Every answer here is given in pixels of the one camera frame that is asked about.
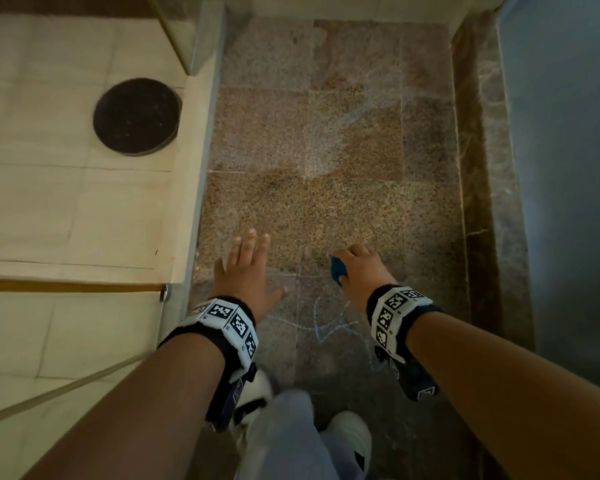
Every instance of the shoe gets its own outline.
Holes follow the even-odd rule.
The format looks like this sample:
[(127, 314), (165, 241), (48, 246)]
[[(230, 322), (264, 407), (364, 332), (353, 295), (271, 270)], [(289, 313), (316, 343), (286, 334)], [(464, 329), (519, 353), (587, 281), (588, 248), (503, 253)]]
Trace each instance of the shoe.
[(272, 399), (271, 382), (266, 373), (258, 369), (253, 382), (245, 383), (229, 423), (229, 431), (235, 439), (240, 456), (247, 450), (249, 426)]
[(371, 431), (359, 415), (352, 411), (343, 411), (336, 414), (327, 426), (330, 431), (346, 441), (353, 447), (358, 465), (367, 475), (371, 463)]

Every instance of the foot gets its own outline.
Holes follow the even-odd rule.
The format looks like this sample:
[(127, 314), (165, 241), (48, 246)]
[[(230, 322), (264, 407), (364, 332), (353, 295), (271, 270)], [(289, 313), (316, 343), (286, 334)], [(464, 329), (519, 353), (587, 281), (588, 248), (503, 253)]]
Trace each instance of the foot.
[(250, 425), (272, 399), (271, 382), (266, 373), (258, 370), (253, 382), (244, 385), (229, 424), (229, 430), (235, 439), (240, 456), (247, 450)]
[(327, 426), (330, 431), (344, 439), (352, 446), (356, 461), (365, 475), (371, 463), (371, 432), (365, 420), (352, 411), (336, 414)]

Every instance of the left hand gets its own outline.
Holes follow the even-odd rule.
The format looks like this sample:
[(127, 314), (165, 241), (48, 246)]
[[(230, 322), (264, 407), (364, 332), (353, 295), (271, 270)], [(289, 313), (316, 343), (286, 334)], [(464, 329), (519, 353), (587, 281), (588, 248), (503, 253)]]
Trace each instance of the left hand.
[(244, 239), (236, 237), (224, 269), (222, 258), (214, 265), (214, 288), (209, 298), (233, 296), (245, 302), (255, 322), (263, 320), (267, 313), (285, 296), (284, 288), (267, 291), (267, 254), (271, 238), (264, 234), (256, 249), (256, 230), (250, 229)]

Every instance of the right hand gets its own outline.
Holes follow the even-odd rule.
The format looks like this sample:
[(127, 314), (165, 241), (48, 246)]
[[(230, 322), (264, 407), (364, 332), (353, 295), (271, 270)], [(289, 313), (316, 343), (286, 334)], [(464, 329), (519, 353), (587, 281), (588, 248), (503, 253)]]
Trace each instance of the right hand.
[(339, 249), (333, 255), (347, 267), (348, 276), (340, 277), (344, 294), (365, 316), (371, 293), (380, 286), (398, 283), (384, 266), (378, 253), (370, 253), (362, 244)]

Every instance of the forearm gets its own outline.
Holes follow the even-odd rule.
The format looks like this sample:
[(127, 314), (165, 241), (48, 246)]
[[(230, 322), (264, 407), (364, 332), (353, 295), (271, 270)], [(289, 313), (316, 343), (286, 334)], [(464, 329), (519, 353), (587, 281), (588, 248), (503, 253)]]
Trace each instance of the forearm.
[(211, 341), (175, 337), (78, 421), (25, 479), (183, 478), (223, 370), (224, 357)]
[(513, 478), (600, 478), (600, 388), (445, 314), (407, 347)]

